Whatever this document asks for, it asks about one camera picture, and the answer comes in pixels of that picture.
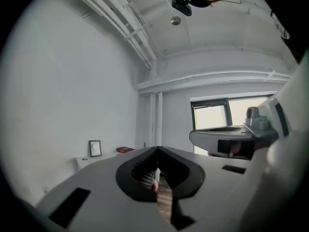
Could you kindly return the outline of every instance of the red book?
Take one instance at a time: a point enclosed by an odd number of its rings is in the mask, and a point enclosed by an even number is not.
[[[120,148],[117,148],[116,151],[122,153],[122,154],[125,154],[127,152],[131,152],[135,149],[132,149],[132,148],[128,148],[128,147],[120,147]]]

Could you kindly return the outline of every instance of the window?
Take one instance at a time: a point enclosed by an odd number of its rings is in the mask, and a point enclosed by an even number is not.
[[[242,125],[245,121],[247,108],[260,105],[270,96],[192,102],[193,129]],[[194,146],[194,153],[207,155],[206,150],[196,146]]]

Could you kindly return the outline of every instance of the window frame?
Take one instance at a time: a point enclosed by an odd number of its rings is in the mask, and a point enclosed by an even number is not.
[[[215,99],[215,100],[207,100],[207,101],[192,101],[191,102],[191,113],[192,113],[192,124],[193,124],[193,130],[196,129],[195,125],[195,115],[194,110],[199,108],[205,108],[205,107],[213,107],[213,106],[224,106],[225,109],[225,118],[226,118],[226,125],[232,126],[233,120],[232,120],[232,114],[230,109],[229,101],[232,100],[242,100],[242,99],[250,99],[250,98],[259,98],[259,97],[271,97],[274,94],[268,94],[268,95],[255,95],[255,96],[243,96],[243,97],[233,97],[233,98],[222,98],[222,99]]]

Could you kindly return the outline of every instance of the picture frame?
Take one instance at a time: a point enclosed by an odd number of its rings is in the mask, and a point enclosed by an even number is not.
[[[89,141],[89,150],[91,157],[102,156],[101,151],[101,140],[90,140]]]

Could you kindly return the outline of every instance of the white table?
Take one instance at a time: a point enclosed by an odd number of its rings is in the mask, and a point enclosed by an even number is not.
[[[118,151],[112,151],[112,152],[109,152],[109,153],[102,154],[102,156],[99,156],[99,157],[76,157],[75,159],[76,159],[76,162],[77,162],[78,170],[81,170],[85,166],[87,166],[91,163],[94,163],[94,162],[99,161],[99,160],[108,159],[108,158],[117,156],[119,154],[121,154],[121,153],[119,153]]]

